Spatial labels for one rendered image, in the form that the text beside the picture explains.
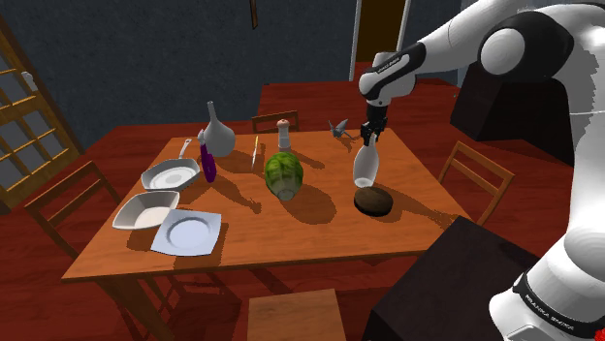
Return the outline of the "grey bird figure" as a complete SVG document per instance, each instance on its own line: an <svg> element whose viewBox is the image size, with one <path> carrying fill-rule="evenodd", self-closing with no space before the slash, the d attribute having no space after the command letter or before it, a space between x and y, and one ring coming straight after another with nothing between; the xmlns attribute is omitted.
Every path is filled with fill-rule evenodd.
<svg viewBox="0 0 605 341"><path fill-rule="evenodd" d="M330 125L330 131L334 138L340 138L343 135L352 139L352 136L346 132L346 125L348 123L347 119L340 121L337 125L333 125L331 121L328 121Z"/></svg>

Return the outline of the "grey frying pan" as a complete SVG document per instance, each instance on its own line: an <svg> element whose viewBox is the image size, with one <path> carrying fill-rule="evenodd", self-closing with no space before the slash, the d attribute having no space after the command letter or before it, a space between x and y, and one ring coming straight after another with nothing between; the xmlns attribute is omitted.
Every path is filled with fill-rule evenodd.
<svg viewBox="0 0 605 341"><path fill-rule="evenodd" d="M184 141L177 159L163 161L142 173L141 182L146 191L180 192L199 178L201 169L197 161L183 157L191 141Z"/></svg>

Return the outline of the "purple bottle with grey top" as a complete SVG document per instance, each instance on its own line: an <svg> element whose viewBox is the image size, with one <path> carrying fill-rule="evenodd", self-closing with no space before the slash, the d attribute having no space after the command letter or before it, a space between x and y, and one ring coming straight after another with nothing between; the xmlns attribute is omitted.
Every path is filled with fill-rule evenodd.
<svg viewBox="0 0 605 341"><path fill-rule="evenodd" d="M214 181L214 179L216 177L217 170L216 170L214 158L207 150L207 145L206 145L206 140L204 137L203 129L200 130L200 132L197 136L197 139L200 144L200 160L201 160L202 169L203 169L206 181L208 183L211 183Z"/></svg>

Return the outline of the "wooden chair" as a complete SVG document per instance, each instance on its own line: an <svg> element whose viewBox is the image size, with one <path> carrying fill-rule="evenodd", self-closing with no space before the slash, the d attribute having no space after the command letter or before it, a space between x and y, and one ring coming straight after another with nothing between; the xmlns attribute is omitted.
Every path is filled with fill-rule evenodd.
<svg viewBox="0 0 605 341"><path fill-rule="evenodd" d="M494 186L483 176L466 166L463 162L459 160L458 154L464 155L465 157L469 158L473 162L477 163L481 167L485 168L486 170L499 177L501 179L500 185ZM468 179L473 181L475 184L477 184L493 196L491 202L488 204L487 208L476 222L477 225L483 226L494 213L502 197L504 196L512 180L514 179L515 174L459 140L454 145L448 159L446 160L440 174L437 177L437 181L439 183L443 182L450 168L458 170Z"/></svg>
<svg viewBox="0 0 605 341"><path fill-rule="evenodd" d="M277 126L274 126L271 128L266 128L266 129L260 129L258 127L258 125L261 123L272 122L272 121L277 122L278 120L281 120L281 119L287 119L287 120L292 119L292 122L289 126L290 131L298 132L300 130L300 121L299 121L299 117L298 117L298 112L296 110L288 110L288 111L283 111L283 112L278 112L278 113L253 116L251 118L252 130L255 134L277 133L278 132Z"/></svg>
<svg viewBox="0 0 605 341"><path fill-rule="evenodd" d="M88 186L74 199L66 203L51 217L46 218L41 210L50 202L58 199L64 194L70 187L77 184L80 180L94 173L96 180L93 184ZM109 183L105 175L100 171L97 165L93 161L87 162L70 175L56 183L54 186L43 192L33 201L29 202L24 206L24 209L30 214L30 216L40 225L42 230L48 237L72 260L75 260L79 256L79 252L69 244L64 237L57 231L56 227L59 223L63 222L69 215L71 215L76 209L80 208L87 200L89 200L94 194L96 194L101 188L105 188L114 201L117 204L121 203L121 197L117 194L115 189Z"/></svg>
<svg viewBox="0 0 605 341"><path fill-rule="evenodd" d="M334 289L249 300L247 341L346 341Z"/></svg>

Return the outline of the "dark brown round loaf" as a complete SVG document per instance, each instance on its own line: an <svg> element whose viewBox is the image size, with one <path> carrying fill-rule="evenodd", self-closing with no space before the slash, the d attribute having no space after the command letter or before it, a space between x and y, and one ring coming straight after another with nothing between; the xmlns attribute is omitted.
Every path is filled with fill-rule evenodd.
<svg viewBox="0 0 605 341"><path fill-rule="evenodd" d="M368 216L385 216L392 210L393 204L393 197L378 187L359 188L354 195L354 205Z"/></svg>

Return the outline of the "white-framed doorway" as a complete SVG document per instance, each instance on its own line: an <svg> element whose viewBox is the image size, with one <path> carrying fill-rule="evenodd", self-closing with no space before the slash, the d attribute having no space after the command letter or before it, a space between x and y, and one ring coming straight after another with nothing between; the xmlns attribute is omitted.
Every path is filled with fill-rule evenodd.
<svg viewBox="0 0 605 341"><path fill-rule="evenodd" d="M349 80L357 63L369 63L376 52L396 48L407 0L356 0Z"/></svg>

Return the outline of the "wooden glass-paned door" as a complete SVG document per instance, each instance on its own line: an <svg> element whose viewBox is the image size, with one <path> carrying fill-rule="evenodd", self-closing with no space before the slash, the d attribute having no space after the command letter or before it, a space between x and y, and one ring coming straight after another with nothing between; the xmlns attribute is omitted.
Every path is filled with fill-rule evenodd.
<svg viewBox="0 0 605 341"><path fill-rule="evenodd" d="M0 16L0 214L83 154L48 89Z"/></svg>

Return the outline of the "white square bowl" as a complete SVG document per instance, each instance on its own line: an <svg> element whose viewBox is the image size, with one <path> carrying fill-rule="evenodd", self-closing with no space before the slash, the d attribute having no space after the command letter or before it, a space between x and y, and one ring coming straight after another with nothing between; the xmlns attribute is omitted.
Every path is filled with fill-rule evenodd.
<svg viewBox="0 0 605 341"><path fill-rule="evenodd" d="M160 226L179 202L176 191L155 191L137 194L127 201L113 219L117 230L136 231Z"/></svg>

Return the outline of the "white brown-topped pepper mill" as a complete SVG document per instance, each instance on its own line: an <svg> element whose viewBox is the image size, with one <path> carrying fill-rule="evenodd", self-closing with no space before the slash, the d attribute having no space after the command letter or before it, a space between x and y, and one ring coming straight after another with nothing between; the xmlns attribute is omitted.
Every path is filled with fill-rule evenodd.
<svg viewBox="0 0 605 341"><path fill-rule="evenodd" d="M276 123L278 129L278 148L280 152L290 152L291 142L289 138L290 122L287 119L280 119Z"/></svg>

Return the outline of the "wooden table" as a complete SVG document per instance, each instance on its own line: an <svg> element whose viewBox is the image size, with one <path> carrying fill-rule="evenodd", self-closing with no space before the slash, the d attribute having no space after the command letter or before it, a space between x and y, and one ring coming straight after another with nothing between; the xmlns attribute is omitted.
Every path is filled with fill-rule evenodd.
<svg viewBox="0 0 605 341"><path fill-rule="evenodd" d="M392 211L372 218L354 205L353 161L357 140L340 142L327 132L291 135L303 167L303 183L289 201L267 188L263 166L277 151L273 134L241 135L234 151L217 162L215 181L186 188L178 209L221 215L214 249L200 257L176 257L150 250L156 229L121 231L106 223L63 275L66 283L97 282L123 304L157 339L172 331L142 289L148 275L211 272L369 257L417 255L426 251L451 222L459 204L392 131L378 143L377 183L394 198Z"/></svg>

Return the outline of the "grey long-necked vase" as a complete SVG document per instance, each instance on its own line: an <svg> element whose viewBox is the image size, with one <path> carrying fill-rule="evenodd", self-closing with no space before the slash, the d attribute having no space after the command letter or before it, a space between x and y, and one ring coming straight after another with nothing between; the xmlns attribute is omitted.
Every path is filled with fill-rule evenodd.
<svg viewBox="0 0 605 341"><path fill-rule="evenodd" d="M207 128L204 130L207 150L214 157L226 157L235 148L235 133L218 120L213 101L207 102L207 108L210 117Z"/></svg>

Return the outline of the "white bottle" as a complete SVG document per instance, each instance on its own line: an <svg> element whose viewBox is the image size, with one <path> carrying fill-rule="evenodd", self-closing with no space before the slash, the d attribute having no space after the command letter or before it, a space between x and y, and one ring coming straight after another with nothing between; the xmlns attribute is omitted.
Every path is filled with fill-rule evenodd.
<svg viewBox="0 0 605 341"><path fill-rule="evenodd" d="M376 149L376 135L371 134L368 145L359 149L353 169L354 183L358 188L371 187L379 168L379 155Z"/></svg>

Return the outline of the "dark robot stand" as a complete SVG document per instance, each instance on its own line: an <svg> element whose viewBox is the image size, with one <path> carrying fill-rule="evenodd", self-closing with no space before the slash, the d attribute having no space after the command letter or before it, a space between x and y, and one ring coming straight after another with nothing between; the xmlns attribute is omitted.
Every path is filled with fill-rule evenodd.
<svg viewBox="0 0 605 341"><path fill-rule="evenodd" d="M537 261L459 217L372 308L362 341L503 341L490 299Z"/></svg>

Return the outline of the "green lettuce head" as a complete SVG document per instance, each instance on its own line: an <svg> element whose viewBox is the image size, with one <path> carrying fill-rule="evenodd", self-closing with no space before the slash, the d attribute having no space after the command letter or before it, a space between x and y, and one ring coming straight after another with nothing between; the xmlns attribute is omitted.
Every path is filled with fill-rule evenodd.
<svg viewBox="0 0 605 341"><path fill-rule="evenodd" d="M265 180L269 190L281 201L291 200L303 184L303 168L291 152L273 154L265 165Z"/></svg>

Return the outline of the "white square plate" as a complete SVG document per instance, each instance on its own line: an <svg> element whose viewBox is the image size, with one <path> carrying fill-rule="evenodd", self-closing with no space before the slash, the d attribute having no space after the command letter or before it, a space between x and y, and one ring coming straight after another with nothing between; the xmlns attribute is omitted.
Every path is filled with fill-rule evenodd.
<svg viewBox="0 0 605 341"><path fill-rule="evenodd" d="M220 214L172 209L159 227L150 250L182 257L209 255L220 230Z"/></svg>

